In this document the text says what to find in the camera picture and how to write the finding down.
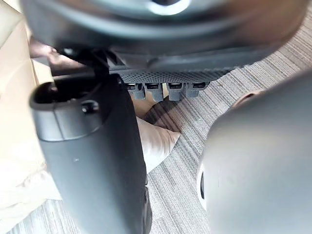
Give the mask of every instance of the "black grille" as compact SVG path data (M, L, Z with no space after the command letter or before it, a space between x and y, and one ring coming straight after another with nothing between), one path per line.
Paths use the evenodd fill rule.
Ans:
M130 72L126 74L117 73L120 74L125 83L201 83L219 79L231 70L200 72Z

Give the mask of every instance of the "beige cushion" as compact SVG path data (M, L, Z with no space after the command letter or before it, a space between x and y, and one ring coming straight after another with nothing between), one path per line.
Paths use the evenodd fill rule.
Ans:
M22 18L23 16L19 12L0 0L0 48Z

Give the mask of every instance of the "floor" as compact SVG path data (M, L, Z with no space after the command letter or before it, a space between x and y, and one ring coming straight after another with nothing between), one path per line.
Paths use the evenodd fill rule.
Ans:
M208 234L209 224L195 191L199 158L208 130L242 94L268 88L312 66L312 8L296 37L264 61L213 82L198 98L164 101L149 122L182 136L171 155L148 176L153 209L151 234ZM47 201L9 234L79 234L62 202Z

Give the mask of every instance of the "screw hole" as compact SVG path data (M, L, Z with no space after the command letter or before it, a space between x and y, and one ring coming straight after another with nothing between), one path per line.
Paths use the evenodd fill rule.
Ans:
M99 110L99 106L98 103L96 101L84 101L82 104L82 111L86 114L86 115L90 115L90 114L94 114L96 112L98 112Z

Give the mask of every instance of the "gray carpet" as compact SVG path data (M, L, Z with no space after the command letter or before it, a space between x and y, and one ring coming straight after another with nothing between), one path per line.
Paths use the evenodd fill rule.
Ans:
M182 136L171 155L148 176L154 213L151 234L208 234L209 225L195 191L197 164L208 130L242 94L268 88L312 66L312 7L297 36L274 55L227 74L198 98L164 101L149 122ZM47 201L9 234L78 234L61 202Z

